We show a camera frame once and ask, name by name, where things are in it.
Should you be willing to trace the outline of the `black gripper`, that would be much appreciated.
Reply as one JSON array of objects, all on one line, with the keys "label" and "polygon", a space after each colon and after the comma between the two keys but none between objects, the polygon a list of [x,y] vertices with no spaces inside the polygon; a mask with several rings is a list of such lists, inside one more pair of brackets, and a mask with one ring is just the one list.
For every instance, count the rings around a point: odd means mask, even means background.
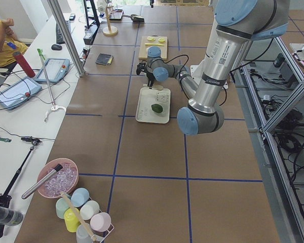
[{"label": "black gripper", "polygon": [[153,73],[150,70],[148,70],[148,66],[145,62],[139,62],[137,64],[137,67],[136,67],[136,74],[137,75],[140,75],[142,72],[146,74],[146,77],[148,78],[147,86],[149,88],[151,88],[156,79],[155,79]]}]

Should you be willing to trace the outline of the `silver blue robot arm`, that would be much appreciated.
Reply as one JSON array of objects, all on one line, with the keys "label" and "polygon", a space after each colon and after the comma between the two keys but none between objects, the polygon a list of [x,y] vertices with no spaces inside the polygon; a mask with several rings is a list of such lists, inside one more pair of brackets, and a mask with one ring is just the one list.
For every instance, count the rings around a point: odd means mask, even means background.
[{"label": "silver blue robot arm", "polygon": [[184,134],[215,132],[224,122],[216,100],[242,44],[283,35],[289,6],[289,1],[218,1],[205,58],[198,66],[199,82],[184,66],[165,63],[157,46],[149,48],[147,61],[137,65],[136,73],[146,73],[149,87],[155,80],[178,80],[189,98],[187,106],[177,113],[177,123]]}]

